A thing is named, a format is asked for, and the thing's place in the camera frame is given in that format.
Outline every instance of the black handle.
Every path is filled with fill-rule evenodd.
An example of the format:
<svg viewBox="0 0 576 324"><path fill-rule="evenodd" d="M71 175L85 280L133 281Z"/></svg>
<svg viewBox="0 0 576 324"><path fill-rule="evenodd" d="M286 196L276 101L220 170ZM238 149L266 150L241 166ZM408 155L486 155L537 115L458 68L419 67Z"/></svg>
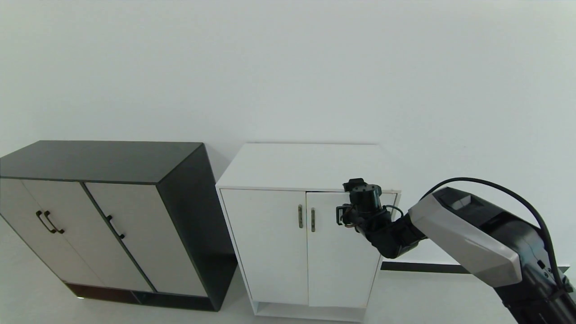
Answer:
<svg viewBox="0 0 576 324"><path fill-rule="evenodd" d="M118 235L118 237L120 239L123 239L126 237L126 235L124 234L118 234L118 231L116 230L116 228L114 227L114 225L112 224L112 215L108 215L106 216L106 220L110 223L110 226L112 227L112 229L114 230L114 233L116 233L116 235Z"/></svg>
<svg viewBox="0 0 576 324"><path fill-rule="evenodd" d="M48 221L48 223L50 223L50 225L52 225L52 227L54 227L54 229L55 229L58 233L60 233L60 234L64 233L64 230L63 230L63 229L57 229L57 227L54 226L54 224L52 223L52 221L50 220L50 218L48 218L49 215L50 215L50 212L46 210L46 211L44 212L44 216L46 217L46 220Z"/></svg>
<svg viewBox="0 0 576 324"><path fill-rule="evenodd" d="M56 230L55 230L55 229L49 229L49 228L46 226L46 224L45 224L45 223L42 221L42 219L40 218L40 215L42 215L42 212L38 210L38 211L36 212L36 217L38 217L38 220L42 223L42 225L44 225L44 227L46 227L46 229L48 230L48 232L50 232L50 233L52 233L52 234L56 233Z"/></svg>

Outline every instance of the cabinet top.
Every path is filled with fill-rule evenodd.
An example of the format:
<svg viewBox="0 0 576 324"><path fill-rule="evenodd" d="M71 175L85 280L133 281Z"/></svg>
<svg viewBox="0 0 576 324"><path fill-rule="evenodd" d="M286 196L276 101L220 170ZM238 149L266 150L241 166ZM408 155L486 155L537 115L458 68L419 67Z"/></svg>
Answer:
<svg viewBox="0 0 576 324"><path fill-rule="evenodd" d="M0 159L0 177L158 183L203 143L38 141Z"/></svg>
<svg viewBox="0 0 576 324"><path fill-rule="evenodd" d="M351 178L400 191L378 145L245 144L216 186L338 192Z"/></svg>

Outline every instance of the white cabinet door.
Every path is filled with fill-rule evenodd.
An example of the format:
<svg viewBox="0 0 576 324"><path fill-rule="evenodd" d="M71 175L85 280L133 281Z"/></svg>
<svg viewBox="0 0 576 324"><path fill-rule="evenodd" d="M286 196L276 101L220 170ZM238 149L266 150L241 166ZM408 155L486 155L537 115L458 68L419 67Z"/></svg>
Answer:
<svg viewBox="0 0 576 324"><path fill-rule="evenodd" d="M144 274L159 292L208 296L156 186L87 183Z"/></svg>
<svg viewBox="0 0 576 324"><path fill-rule="evenodd" d="M252 300L308 304L306 193L221 189L221 195Z"/></svg>
<svg viewBox="0 0 576 324"><path fill-rule="evenodd" d="M151 291L77 182L23 180L50 219L107 287Z"/></svg>
<svg viewBox="0 0 576 324"><path fill-rule="evenodd" d="M50 232L52 226L38 211L43 212L21 180L0 179L0 213L36 255L63 281L103 286L62 234Z"/></svg>
<svg viewBox="0 0 576 324"><path fill-rule="evenodd" d="M395 198L395 194L380 196L383 205L393 204ZM349 194L307 193L306 203L309 305L365 308L380 253L353 228L337 225L336 207L349 204Z"/></svg>

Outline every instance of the floor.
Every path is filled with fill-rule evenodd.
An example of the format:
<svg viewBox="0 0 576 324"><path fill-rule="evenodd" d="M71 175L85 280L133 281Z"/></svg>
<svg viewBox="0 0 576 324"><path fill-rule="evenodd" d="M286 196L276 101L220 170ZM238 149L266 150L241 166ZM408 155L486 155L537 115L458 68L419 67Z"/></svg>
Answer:
<svg viewBox="0 0 576 324"><path fill-rule="evenodd" d="M77 299L0 218L0 323L327 322L255 317L238 272L218 313ZM494 292L470 275L380 272L365 323L514 324L515 321Z"/></svg>

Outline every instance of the robotic arm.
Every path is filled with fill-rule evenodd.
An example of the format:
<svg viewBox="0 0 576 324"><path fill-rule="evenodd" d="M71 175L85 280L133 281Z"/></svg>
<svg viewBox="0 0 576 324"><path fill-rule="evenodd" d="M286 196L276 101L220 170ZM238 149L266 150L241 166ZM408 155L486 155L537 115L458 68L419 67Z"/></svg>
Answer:
<svg viewBox="0 0 576 324"><path fill-rule="evenodd" d="M496 187L520 200L540 228L475 195L450 187L466 180ZM523 198L497 184L454 178L432 188L404 215L381 206L382 189L363 179L344 184L350 204L336 208L336 222L355 228L389 259L431 239L474 276L493 287L519 324L575 324L576 292L558 271L548 229ZM388 208L400 218L392 221Z"/></svg>

